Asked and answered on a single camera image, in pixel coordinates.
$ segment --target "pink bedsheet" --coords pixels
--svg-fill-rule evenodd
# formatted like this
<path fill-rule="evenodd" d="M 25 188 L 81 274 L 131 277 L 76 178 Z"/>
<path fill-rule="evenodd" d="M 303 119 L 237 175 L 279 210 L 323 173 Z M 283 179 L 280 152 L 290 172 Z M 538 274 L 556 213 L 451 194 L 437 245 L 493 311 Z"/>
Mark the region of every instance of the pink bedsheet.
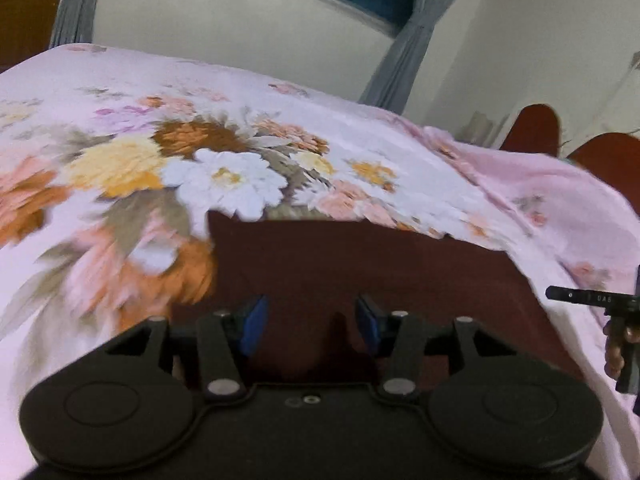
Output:
<path fill-rule="evenodd" d="M 544 297 L 632 290 L 640 222 L 619 194 L 563 162 L 465 146 L 266 76 L 78 44 L 0 75 L 0 478 L 33 466 L 16 417 L 31 385 L 210 293 L 209 209 L 366 218 L 505 251 L 603 402 L 590 465 L 607 480 L 640 474 L 600 320 Z"/>

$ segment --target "white wall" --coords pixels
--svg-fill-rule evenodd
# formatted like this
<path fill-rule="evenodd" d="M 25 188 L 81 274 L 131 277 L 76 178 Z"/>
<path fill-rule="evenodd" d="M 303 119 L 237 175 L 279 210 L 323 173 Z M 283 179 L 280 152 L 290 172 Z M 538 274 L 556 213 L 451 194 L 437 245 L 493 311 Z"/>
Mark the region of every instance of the white wall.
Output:
<path fill-rule="evenodd" d="M 464 43 L 480 1 L 456 0 L 436 25 L 404 110 L 404 115 L 414 123 L 426 124 L 427 111 Z"/>
<path fill-rule="evenodd" d="M 436 26 L 405 115 L 421 121 L 480 0 Z M 321 0 L 98 0 L 95 43 L 236 66 L 357 100 L 392 39 Z"/>
<path fill-rule="evenodd" d="M 499 124 L 540 102 L 577 137 L 638 50 L 640 0 L 482 0 L 424 122 L 457 133 L 475 112 Z"/>
<path fill-rule="evenodd" d="M 576 141 L 580 140 L 580 145 L 607 132 L 630 133 L 640 138 L 640 70 L 637 68 L 629 72 L 606 108 Z"/>

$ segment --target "curtain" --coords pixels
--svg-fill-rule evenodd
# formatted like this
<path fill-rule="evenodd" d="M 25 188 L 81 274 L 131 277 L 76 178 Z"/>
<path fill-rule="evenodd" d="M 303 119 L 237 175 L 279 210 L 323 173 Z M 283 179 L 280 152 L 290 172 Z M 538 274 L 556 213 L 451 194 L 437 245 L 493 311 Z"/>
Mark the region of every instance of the curtain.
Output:
<path fill-rule="evenodd" d="M 94 35 L 96 1 L 60 1 L 49 48 L 67 43 L 91 43 Z"/>
<path fill-rule="evenodd" d="M 367 89 L 362 104 L 402 114 L 433 29 L 454 0 L 414 0 L 414 13 L 394 41 Z"/>

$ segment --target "yellow flower print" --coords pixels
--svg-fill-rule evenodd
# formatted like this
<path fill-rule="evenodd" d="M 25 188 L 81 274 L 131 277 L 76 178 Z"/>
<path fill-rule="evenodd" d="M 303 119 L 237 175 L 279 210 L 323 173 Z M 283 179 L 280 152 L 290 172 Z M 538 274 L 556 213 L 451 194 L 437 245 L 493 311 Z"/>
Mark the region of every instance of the yellow flower print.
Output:
<path fill-rule="evenodd" d="M 391 179 L 396 178 L 396 174 L 390 168 L 386 168 L 377 162 L 356 162 L 354 160 L 351 160 L 349 165 L 360 179 L 391 193 L 396 190 L 394 183 L 391 181 Z"/>
<path fill-rule="evenodd" d="M 77 189 L 100 189 L 109 198 L 129 196 L 140 189 L 162 189 L 165 165 L 160 146 L 145 137 L 122 137 L 85 148 L 64 168 Z"/>
<path fill-rule="evenodd" d="M 41 101 L 39 100 L 20 102 L 0 101 L 0 131 L 15 123 L 27 120 L 36 112 L 40 104 Z"/>
<path fill-rule="evenodd" d="M 316 170 L 321 176 L 328 177 L 335 173 L 335 168 L 323 156 L 312 152 L 293 153 L 290 157 L 305 170 Z"/>

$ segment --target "black tool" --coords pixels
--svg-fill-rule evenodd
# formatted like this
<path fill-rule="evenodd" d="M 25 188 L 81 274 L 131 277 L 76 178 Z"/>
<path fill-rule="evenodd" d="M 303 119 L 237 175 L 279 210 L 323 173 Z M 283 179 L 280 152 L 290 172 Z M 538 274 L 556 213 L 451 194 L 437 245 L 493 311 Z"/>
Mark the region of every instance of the black tool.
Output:
<path fill-rule="evenodd" d="M 599 306 L 605 309 L 605 315 L 611 316 L 610 336 L 622 343 L 622 357 L 625 360 L 620 378 L 616 382 L 616 391 L 623 394 L 640 394 L 640 344 L 631 344 L 625 340 L 627 326 L 640 326 L 640 268 L 634 296 L 560 286 L 550 286 L 546 290 L 546 296 L 550 300 Z"/>
<path fill-rule="evenodd" d="M 388 358 L 380 384 L 246 386 L 264 297 L 194 327 L 150 318 L 28 393 L 20 425 L 40 465 L 27 478 L 596 479 L 583 462 L 603 415 L 585 384 L 470 318 L 434 326 L 362 296 L 356 320 Z M 450 368 L 428 392 L 425 355 Z"/>

